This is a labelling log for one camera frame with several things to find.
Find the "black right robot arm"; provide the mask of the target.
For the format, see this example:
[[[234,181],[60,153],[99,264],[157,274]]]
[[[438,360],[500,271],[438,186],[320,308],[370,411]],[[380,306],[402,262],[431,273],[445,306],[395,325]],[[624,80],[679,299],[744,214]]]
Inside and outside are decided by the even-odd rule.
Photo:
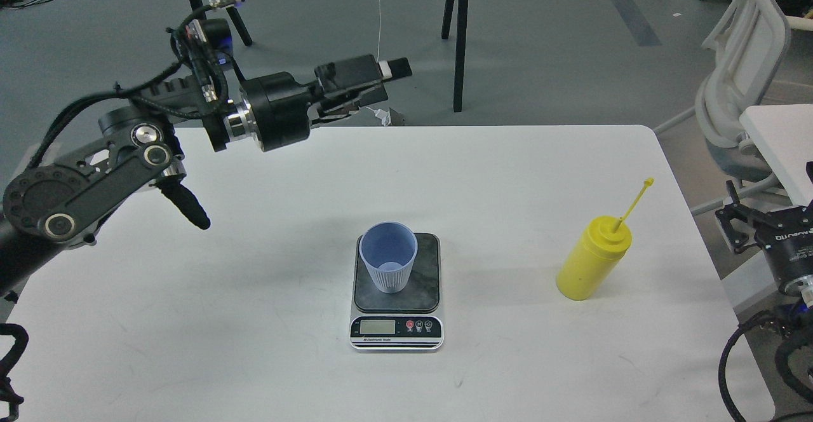
[[[724,344],[717,370],[717,383],[724,408],[734,421],[746,417],[735,404],[728,382],[729,357],[741,338],[752,331],[772,333],[774,349],[770,353],[776,376],[784,387],[811,404],[811,366],[801,378],[792,361],[799,352],[811,356],[811,204],[764,212],[742,202],[744,190],[726,182],[728,199],[717,207],[714,217],[733,254],[758,249],[769,271],[772,285],[790,302],[758,310],[737,324]]]

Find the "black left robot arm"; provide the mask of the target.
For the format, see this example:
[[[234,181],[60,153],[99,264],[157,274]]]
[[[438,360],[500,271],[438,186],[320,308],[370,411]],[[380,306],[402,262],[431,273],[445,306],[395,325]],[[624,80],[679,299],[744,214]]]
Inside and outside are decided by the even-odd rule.
[[[2,300],[64,250],[94,245],[105,222],[143,187],[155,187],[200,229],[211,220],[183,186],[175,125],[203,124],[215,151],[255,139],[264,152],[307,139],[313,128],[388,99],[384,84],[412,75],[406,58],[360,55],[314,69],[247,79],[231,54],[226,20],[244,0],[211,0],[168,29],[174,63],[140,85],[74,100],[58,114],[2,198]]]

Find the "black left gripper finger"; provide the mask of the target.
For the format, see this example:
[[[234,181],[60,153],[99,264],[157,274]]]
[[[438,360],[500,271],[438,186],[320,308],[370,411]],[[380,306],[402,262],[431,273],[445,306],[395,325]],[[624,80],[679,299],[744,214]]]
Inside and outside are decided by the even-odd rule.
[[[323,90],[355,90],[384,79],[379,63],[371,54],[319,65],[314,75]]]
[[[413,75],[410,61],[406,57],[394,60],[381,60],[380,72],[383,81],[394,81]]]

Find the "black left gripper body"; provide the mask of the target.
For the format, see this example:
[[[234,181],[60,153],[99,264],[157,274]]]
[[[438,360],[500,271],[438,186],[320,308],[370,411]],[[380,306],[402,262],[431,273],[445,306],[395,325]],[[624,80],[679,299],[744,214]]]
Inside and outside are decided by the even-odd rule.
[[[307,139],[313,128],[348,118],[388,97],[383,85],[328,98],[319,81],[301,84],[288,72],[250,78],[241,84],[239,138],[253,138],[264,152],[279,149]]]

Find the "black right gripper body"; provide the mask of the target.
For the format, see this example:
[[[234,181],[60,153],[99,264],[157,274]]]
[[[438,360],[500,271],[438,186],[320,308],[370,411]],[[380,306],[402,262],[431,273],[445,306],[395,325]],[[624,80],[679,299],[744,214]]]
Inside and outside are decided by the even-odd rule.
[[[811,211],[775,211],[756,224],[756,243],[781,294],[811,291]]]

